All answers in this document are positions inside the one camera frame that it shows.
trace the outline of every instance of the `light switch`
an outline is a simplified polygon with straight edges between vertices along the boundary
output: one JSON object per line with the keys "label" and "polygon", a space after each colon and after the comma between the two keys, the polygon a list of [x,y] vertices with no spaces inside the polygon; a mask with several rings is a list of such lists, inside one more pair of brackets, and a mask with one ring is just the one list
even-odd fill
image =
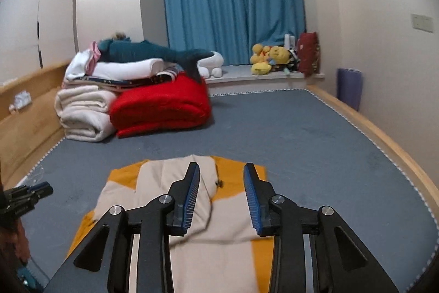
{"label": "light switch", "polygon": [[433,18],[425,15],[412,14],[411,19],[413,28],[428,31],[429,33],[435,32]]}

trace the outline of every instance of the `shark plush toy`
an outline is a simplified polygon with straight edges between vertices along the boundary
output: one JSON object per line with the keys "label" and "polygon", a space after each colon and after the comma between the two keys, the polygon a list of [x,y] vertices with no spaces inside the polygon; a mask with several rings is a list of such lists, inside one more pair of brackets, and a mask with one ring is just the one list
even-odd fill
{"label": "shark plush toy", "polygon": [[98,43],[100,50],[99,61],[107,63],[129,63],[152,58],[160,58],[165,62],[177,63],[186,74],[197,82],[201,82],[197,62],[214,55],[208,50],[177,51],[156,45],[148,40],[131,42],[130,38],[121,40],[105,39]]}

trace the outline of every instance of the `purple object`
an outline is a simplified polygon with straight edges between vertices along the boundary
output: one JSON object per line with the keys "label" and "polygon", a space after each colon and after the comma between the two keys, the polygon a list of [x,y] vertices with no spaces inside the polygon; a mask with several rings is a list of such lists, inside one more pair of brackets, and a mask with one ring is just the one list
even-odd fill
{"label": "purple object", "polygon": [[363,75],[359,70],[337,69],[337,98],[359,110],[361,92],[363,90]]}

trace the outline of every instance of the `pink cloth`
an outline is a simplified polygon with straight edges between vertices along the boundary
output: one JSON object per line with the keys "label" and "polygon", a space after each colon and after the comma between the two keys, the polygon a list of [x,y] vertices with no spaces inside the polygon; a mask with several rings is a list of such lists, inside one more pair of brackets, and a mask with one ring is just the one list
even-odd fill
{"label": "pink cloth", "polygon": [[89,62],[85,65],[85,74],[93,75],[94,68],[96,67],[97,62],[100,59],[100,51],[97,48],[97,42],[93,41],[90,44],[89,49],[93,52],[93,55],[90,57]]}

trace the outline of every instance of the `dark red pillow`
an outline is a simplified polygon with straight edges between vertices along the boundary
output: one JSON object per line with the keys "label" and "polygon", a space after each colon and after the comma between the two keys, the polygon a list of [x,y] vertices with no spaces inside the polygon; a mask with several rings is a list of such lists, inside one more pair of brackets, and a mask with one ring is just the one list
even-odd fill
{"label": "dark red pillow", "polygon": [[180,73],[174,82],[139,87],[113,102],[110,120],[118,137],[159,129],[183,129],[204,124],[211,108],[207,86]]}
{"label": "dark red pillow", "polygon": [[305,77],[311,76],[319,66],[319,41],[317,33],[302,33],[297,42],[297,56],[300,59],[299,71]]}

